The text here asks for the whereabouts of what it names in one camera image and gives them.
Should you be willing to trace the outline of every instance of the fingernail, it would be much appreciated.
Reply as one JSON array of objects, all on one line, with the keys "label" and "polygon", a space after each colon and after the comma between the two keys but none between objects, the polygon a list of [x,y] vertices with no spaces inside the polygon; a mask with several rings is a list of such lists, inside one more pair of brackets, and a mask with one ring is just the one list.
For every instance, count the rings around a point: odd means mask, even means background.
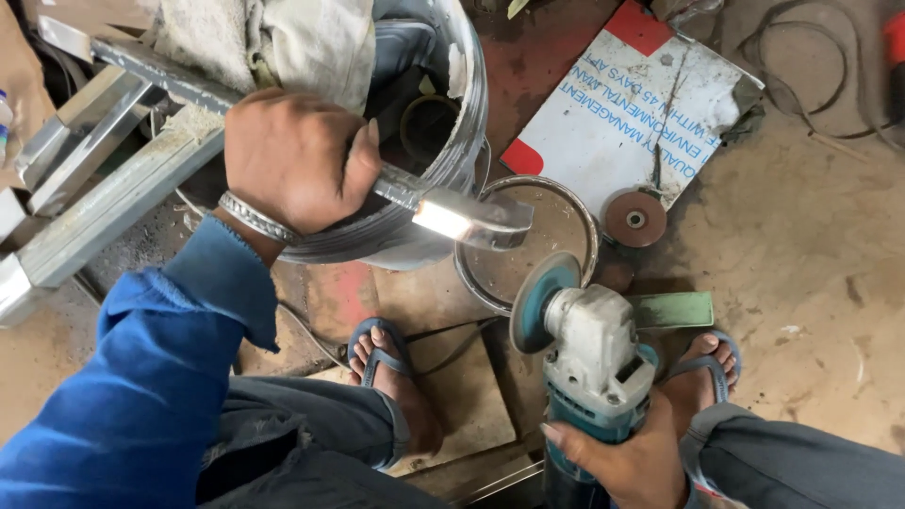
[{"label": "fingernail", "polygon": [[563,434],[555,427],[550,426],[546,422],[540,423],[540,432],[547,437],[547,440],[553,442],[556,447],[560,447],[563,443]]},{"label": "fingernail", "polygon": [[380,145],[380,128],[377,126],[377,119],[371,119],[367,123],[367,135],[371,139],[371,143]]}]

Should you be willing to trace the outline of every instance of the foot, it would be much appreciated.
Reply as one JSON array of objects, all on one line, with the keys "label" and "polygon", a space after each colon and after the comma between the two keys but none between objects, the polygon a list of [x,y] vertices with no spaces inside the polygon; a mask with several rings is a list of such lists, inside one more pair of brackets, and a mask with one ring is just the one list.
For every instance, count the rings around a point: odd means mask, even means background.
[{"label": "foot", "polygon": [[[358,337],[358,343],[355,345],[357,357],[349,361],[349,367],[352,368],[352,373],[348,376],[349,385],[361,385],[361,380],[365,376],[367,357],[374,348],[385,351],[394,359],[402,359],[389,333],[372,327],[370,335],[362,334]],[[374,373],[374,389],[395,401],[405,416],[411,434],[406,456],[436,455],[443,445],[443,430],[424,394],[412,379],[380,362]]]},{"label": "foot", "polygon": [[[705,332],[695,338],[680,362],[705,355],[712,355],[722,364],[726,381],[729,383],[729,394],[734,393],[738,374],[732,368],[736,364],[736,358],[732,355],[729,344],[719,342],[715,335]],[[713,378],[708,368],[699,368],[672,377],[662,384],[661,390],[672,403],[672,421],[675,423],[677,438],[685,435],[695,414],[717,402]]]}]

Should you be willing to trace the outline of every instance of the angle grinder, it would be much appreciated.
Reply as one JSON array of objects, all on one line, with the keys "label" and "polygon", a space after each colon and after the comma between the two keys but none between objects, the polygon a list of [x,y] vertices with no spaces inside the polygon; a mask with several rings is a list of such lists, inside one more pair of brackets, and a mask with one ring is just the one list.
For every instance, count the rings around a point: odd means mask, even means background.
[{"label": "angle grinder", "polygon": [[[581,288],[570,253],[548,256],[512,305],[510,337],[523,353],[544,358],[548,418],[607,444],[627,440],[644,422],[657,356],[638,342],[632,305],[604,286]],[[606,490],[549,440],[544,457],[544,507],[609,508]]]}]

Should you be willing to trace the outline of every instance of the blue grinding disc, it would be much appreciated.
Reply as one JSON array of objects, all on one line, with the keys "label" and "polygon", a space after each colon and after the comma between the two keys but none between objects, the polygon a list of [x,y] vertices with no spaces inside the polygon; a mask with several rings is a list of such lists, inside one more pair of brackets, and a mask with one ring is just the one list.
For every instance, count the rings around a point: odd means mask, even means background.
[{"label": "blue grinding disc", "polygon": [[544,311],[547,303],[563,288],[581,286],[581,266],[566,251],[544,258],[521,285],[510,317],[510,338],[516,350],[537,353],[553,342],[544,329]]}]

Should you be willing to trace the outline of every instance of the grinder disc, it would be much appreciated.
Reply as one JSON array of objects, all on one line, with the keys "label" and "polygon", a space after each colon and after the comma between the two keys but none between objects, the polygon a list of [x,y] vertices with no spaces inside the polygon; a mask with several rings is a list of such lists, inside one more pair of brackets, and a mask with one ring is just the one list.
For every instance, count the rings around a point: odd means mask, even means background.
[{"label": "grinder disc", "polygon": [[544,311],[547,302],[563,288],[581,286],[581,265],[567,251],[560,251],[544,258],[528,274],[512,303],[510,338],[516,350],[537,353],[553,342],[544,328]]},{"label": "grinder disc", "polygon": [[606,209],[606,232],[621,245],[646,247],[666,232],[666,211],[647,193],[625,193]]}]

